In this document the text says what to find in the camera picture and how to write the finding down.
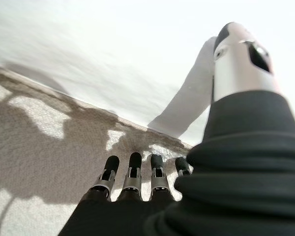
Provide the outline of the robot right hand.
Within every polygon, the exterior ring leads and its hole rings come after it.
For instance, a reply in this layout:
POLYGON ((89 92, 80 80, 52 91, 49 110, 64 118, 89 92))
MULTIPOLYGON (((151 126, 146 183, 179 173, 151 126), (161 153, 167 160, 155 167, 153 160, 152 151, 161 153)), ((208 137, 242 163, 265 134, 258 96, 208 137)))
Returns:
POLYGON ((62 236, 295 236, 295 118, 268 52, 230 22, 213 48, 209 116, 200 144, 175 161, 175 201, 162 158, 151 156, 151 198, 141 198, 141 157, 130 157, 119 198, 116 156, 81 198, 62 236))

